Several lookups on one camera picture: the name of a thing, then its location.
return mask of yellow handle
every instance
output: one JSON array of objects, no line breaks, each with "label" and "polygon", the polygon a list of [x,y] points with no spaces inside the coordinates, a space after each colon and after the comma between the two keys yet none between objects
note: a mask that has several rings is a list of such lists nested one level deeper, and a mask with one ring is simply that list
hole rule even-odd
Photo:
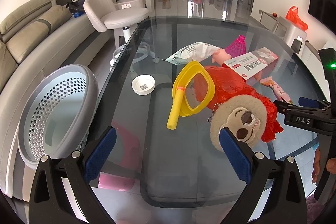
[{"label": "yellow handle", "polygon": [[170,110],[167,128],[170,130],[176,129],[177,121],[179,120],[180,108],[184,97],[184,88],[178,87],[175,93],[174,102]]}]

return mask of gray plastic basket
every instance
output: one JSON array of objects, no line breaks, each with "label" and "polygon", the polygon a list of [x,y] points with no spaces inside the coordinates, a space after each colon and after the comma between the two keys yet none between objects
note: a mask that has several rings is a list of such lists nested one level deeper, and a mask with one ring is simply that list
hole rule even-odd
[{"label": "gray plastic basket", "polygon": [[22,112],[18,147],[23,161],[36,169],[40,158],[67,157],[76,150],[92,122],[98,84],[89,68],[62,67],[34,90]]}]

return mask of screw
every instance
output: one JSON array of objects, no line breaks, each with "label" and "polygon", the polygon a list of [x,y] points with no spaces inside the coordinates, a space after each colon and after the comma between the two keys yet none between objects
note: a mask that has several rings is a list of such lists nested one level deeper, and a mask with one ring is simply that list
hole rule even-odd
[{"label": "screw", "polygon": [[288,157],[287,160],[290,162],[290,163],[294,163],[295,162],[295,159],[293,157]]},{"label": "screw", "polygon": [[257,159],[263,159],[264,158],[264,154],[263,153],[261,153],[261,152],[257,152],[256,154],[255,154],[255,157],[257,158]]},{"label": "screw", "polygon": [[80,151],[76,150],[71,153],[71,156],[73,158],[78,158],[81,155]]},{"label": "screw", "polygon": [[47,155],[43,155],[43,156],[41,157],[41,161],[42,161],[42,162],[47,161],[47,159],[48,159],[48,156],[47,156]]}]

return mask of cardboard box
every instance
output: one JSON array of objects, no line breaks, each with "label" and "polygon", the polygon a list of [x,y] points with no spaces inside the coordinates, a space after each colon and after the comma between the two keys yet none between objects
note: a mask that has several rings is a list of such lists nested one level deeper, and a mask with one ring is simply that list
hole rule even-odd
[{"label": "cardboard box", "polygon": [[233,69],[249,85],[254,85],[262,78],[269,76],[278,61],[278,56],[266,47],[237,56],[224,62]]}]

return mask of blue rubber pad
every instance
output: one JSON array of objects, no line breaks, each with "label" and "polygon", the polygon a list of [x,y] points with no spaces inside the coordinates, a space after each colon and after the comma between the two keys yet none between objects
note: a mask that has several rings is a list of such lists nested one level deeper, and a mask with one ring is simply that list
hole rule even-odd
[{"label": "blue rubber pad", "polygon": [[251,163],[236,144],[236,141],[232,139],[227,130],[224,128],[219,133],[219,143],[238,178],[246,182],[246,184],[249,184],[252,179]]},{"label": "blue rubber pad", "polygon": [[303,107],[314,107],[318,108],[319,103],[316,100],[300,97],[299,98],[299,105]]},{"label": "blue rubber pad", "polygon": [[116,144],[116,141],[117,132],[112,127],[85,162],[85,171],[83,177],[86,183],[89,183],[91,180],[97,178],[101,168],[103,167],[114,145]]}]

